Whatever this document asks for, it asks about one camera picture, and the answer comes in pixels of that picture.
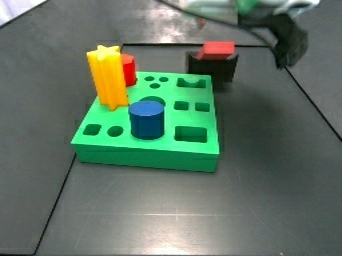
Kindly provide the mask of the robot arm with black sleeve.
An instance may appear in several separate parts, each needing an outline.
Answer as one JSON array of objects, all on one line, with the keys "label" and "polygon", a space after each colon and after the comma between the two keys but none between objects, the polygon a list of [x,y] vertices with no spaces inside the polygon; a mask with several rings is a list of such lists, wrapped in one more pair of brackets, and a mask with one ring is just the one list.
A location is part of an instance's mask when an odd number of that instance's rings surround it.
[{"label": "robot arm with black sleeve", "polygon": [[313,10],[321,0],[157,0],[182,13],[206,21],[237,27],[265,42],[278,69],[293,67],[309,48],[308,32],[296,19]]}]

